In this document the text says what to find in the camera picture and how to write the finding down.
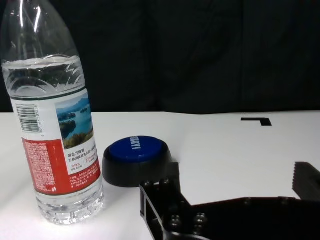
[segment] plastic water bottle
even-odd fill
[[[103,205],[103,184],[81,61],[48,0],[10,0],[1,66],[21,130],[36,200],[55,224],[80,222]]]

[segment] white table surface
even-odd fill
[[[187,115],[93,113],[100,163],[113,142],[137,135],[164,140],[180,162],[181,191],[191,204],[241,197],[298,197],[295,162],[320,170],[320,111]],[[270,118],[272,126],[241,117]],[[151,240],[140,217],[140,190],[104,181],[95,217],[69,226],[38,211],[28,163],[12,113],[0,113],[1,240]]]

